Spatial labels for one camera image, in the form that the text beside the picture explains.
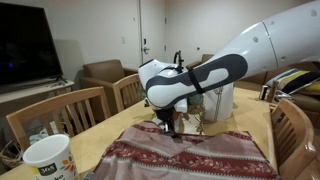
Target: white wall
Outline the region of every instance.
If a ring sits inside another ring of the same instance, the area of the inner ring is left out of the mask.
[[[167,58],[215,54],[247,27],[309,0],[167,0]]]
[[[82,65],[120,59],[138,68],[138,0],[1,0],[44,7],[64,77],[75,81]]]

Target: door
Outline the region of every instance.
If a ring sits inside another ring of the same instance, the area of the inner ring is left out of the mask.
[[[165,0],[139,0],[142,63],[165,62]]]

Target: white mug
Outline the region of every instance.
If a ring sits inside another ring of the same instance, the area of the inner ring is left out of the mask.
[[[70,151],[70,138],[55,134],[31,145],[23,154],[36,180],[79,179]]]

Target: wooden table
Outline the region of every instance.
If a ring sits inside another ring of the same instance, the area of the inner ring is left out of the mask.
[[[257,96],[257,92],[235,88],[232,116],[218,123],[206,125],[204,131],[205,134],[211,135],[228,130],[249,131],[276,169],[269,105],[256,101]],[[135,123],[151,120],[152,115],[151,108],[145,108],[143,102],[140,102],[73,137],[71,151],[78,172],[84,175],[88,170],[92,170],[107,146],[121,132]],[[28,166],[21,165],[0,176],[0,179],[33,179],[33,177]]]

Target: basket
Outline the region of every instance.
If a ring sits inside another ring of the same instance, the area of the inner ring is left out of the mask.
[[[16,140],[11,140],[0,152],[0,158],[3,164],[11,169],[22,164],[20,159],[21,149],[19,143]]]

